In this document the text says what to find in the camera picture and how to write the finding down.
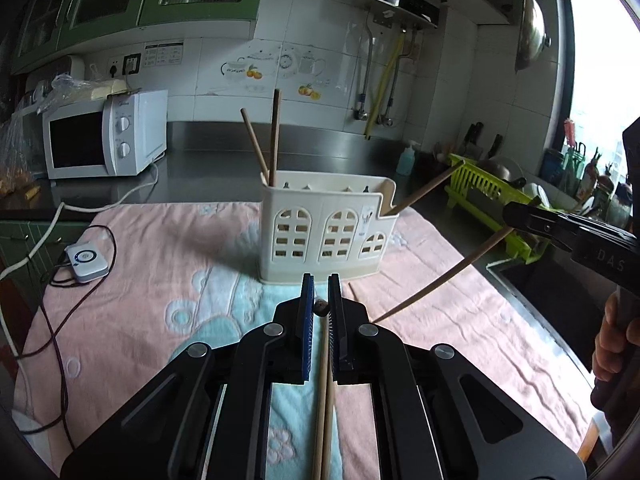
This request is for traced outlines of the person's right hand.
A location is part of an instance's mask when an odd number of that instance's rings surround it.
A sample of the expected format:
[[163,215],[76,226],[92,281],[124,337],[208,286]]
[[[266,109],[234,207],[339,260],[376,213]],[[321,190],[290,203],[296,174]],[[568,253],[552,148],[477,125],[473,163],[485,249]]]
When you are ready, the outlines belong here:
[[592,370],[601,382],[609,382],[623,367],[623,351],[628,344],[639,344],[639,320],[632,320],[626,330],[616,327],[618,301],[616,294],[606,300],[604,317],[594,340]]

